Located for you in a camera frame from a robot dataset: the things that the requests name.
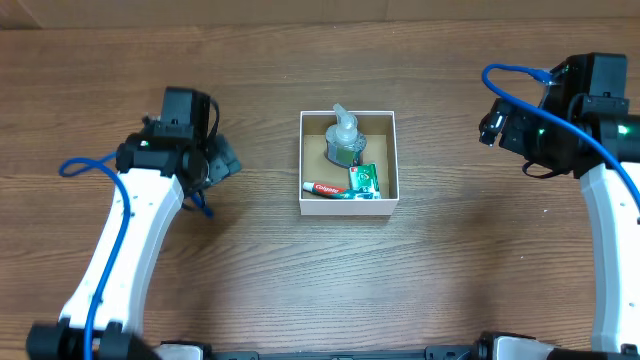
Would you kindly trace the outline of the blue disposable razor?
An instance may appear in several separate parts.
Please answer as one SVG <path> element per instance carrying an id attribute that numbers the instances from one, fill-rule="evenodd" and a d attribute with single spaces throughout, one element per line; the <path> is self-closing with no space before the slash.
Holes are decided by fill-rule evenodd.
<path id="1" fill-rule="evenodd" d="M 213 211 L 208 206 L 206 196 L 203 191 L 194 193 L 191 196 L 191 201 L 207 218 L 212 218 L 214 216 Z"/>

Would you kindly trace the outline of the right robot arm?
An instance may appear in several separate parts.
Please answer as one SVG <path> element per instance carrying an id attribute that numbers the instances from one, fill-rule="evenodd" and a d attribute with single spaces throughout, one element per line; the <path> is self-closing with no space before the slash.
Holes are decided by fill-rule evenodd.
<path id="1" fill-rule="evenodd" d="M 522 156 L 522 171 L 573 175 L 593 236 L 596 307 L 588 351 L 534 337 L 485 332 L 472 359 L 636 359 L 639 356 L 639 118 L 625 96 L 623 54 L 567 57 L 551 69 L 490 64 L 496 94 L 479 140 Z"/>

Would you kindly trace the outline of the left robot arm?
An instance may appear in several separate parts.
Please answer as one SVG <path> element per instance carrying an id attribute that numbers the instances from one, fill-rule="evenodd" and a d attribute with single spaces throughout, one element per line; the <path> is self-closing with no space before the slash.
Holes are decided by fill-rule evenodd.
<path id="1" fill-rule="evenodd" d="M 59 173 L 93 169 L 114 183 L 111 208 L 87 270 L 56 324 L 32 325 L 26 353 L 46 359 L 210 359 L 207 344 L 143 340 L 150 280 L 168 228 L 190 200 L 206 216 L 206 189 L 241 164 L 218 132 L 219 105 L 195 89 L 168 87 L 159 116 L 100 160 L 72 158 Z"/>

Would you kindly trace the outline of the clear pump soap bottle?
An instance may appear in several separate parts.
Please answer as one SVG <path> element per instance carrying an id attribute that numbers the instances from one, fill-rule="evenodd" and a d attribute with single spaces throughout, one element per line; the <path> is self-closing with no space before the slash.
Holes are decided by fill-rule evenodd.
<path id="1" fill-rule="evenodd" d="M 367 139 L 359 131 L 355 115 L 339 103 L 333 105 L 333 110 L 336 123 L 331 125 L 325 133 L 326 158 L 343 168 L 359 166 L 363 163 Z"/>

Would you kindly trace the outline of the green Dettol soap bar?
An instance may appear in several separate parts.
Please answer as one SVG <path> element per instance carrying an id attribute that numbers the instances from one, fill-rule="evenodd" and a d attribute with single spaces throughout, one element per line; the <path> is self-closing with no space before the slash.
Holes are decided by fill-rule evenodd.
<path id="1" fill-rule="evenodd" d="M 377 166 L 375 163 L 350 167 L 349 182 L 352 190 L 371 193 L 374 199 L 381 198 Z"/>

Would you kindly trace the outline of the green toothpaste tube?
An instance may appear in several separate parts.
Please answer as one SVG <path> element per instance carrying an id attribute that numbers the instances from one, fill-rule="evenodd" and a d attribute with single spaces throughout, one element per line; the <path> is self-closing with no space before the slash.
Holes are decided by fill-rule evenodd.
<path id="1" fill-rule="evenodd" d="M 320 184 L 316 182 L 304 182 L 302 189 L 306 192 L 338 200 L 369 200 L 374 199 L 375 195 L 371 192 L 362 192 L 347 188 L 336 187 L 332 185 Z"/>

